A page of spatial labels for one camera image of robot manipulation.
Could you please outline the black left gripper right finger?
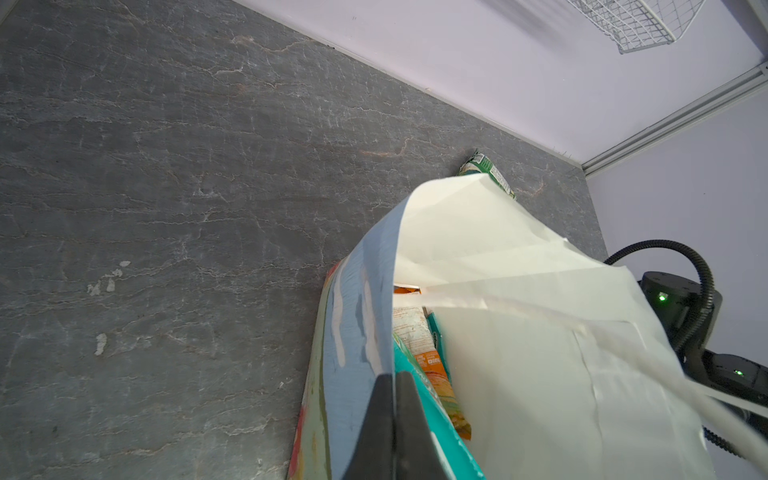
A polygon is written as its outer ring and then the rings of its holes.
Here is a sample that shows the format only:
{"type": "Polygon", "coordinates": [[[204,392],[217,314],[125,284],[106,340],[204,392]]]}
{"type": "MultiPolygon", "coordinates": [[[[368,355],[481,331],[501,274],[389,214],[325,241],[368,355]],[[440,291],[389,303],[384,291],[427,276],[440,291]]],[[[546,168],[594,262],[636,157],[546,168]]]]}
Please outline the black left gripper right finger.
{"type": "Polygon", "coordinates": [[[413,376],[395,376],[395,478],[447,479],[413,376]]]}

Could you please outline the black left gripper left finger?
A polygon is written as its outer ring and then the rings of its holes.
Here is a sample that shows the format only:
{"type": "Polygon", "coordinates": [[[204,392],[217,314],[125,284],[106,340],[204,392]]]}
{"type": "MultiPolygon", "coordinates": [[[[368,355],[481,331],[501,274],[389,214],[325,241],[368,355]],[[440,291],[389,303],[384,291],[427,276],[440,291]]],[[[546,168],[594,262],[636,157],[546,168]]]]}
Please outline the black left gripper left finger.
{"type": "Polygon", "coordinates": [[[343,479],[394,478],[393,377],[379,375],[369,399],[353,456],[343,479]]]}

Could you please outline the teal Fox's candy packet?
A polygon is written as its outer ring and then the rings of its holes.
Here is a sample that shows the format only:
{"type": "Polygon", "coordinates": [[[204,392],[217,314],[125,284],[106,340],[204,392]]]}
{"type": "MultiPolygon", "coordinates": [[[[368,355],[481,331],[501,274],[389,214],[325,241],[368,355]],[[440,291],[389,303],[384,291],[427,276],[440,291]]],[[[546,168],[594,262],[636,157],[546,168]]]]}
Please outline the teal Fox's candy packet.
{"type": "Polygon", "coordinates": [[[395,371],[408,372],[413,376],[432,439],[448,477],[483,479],[485,474],[467,446],[469,440],[462,440],[458,436],[450,419],[431,391],[426,377],[415,362],[405,354],[406,349],[401,348],[400,341],[395,338],[394,330],[393,340],[395,371]]]}

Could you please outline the orange Fox's candy packet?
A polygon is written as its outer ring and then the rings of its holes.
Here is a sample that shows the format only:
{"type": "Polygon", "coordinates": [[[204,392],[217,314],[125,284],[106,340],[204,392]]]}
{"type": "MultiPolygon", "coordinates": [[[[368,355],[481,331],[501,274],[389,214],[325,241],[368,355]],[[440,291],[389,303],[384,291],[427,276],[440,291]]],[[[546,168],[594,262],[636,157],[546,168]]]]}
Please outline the orange Fox's candy packet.
{"type": "Polygon", "coordinates": [[[393,308],[393,330],[401,348],[426,377],[431,391],[462,440],[472,439],[472,427],[465,418],[443,359],[442,334],[434,312],[423,306],[393,308]]]}

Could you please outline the white and green paper bag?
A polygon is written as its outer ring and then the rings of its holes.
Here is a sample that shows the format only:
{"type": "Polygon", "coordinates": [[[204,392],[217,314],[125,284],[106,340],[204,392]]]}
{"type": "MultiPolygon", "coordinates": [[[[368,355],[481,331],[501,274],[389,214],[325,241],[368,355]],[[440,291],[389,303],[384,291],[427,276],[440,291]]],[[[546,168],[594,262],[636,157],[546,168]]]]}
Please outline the white and green paper bag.
{"type": "Polygon", "coordinates": [[[425,183],[326,277],[288,475],[342,479],[393,308],[431,309],[483,479],[711,479],[702,427],[757,469],[734,396],[688,379],[632,274],[579,251],[482,174],[425,183]]]}

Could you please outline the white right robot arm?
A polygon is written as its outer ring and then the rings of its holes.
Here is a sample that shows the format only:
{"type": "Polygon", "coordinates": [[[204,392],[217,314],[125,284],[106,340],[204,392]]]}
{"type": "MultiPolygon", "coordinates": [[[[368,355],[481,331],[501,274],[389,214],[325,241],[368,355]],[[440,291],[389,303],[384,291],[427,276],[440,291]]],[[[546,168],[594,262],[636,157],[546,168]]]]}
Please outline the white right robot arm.
{"type": "Polygon", "coordinates": [[[677,355],[684,373],[698,384],[761,407],[767,405],[767,367],[732,354],[706,348],[722,306],[714,276],[704,258],[691,247],[672,240],[645,240],[609,256],[613,265],[628,255],[649,249],[665,249],[683,255],[698,279],[660,271],[648,271],[638,284],[677,355]]]}

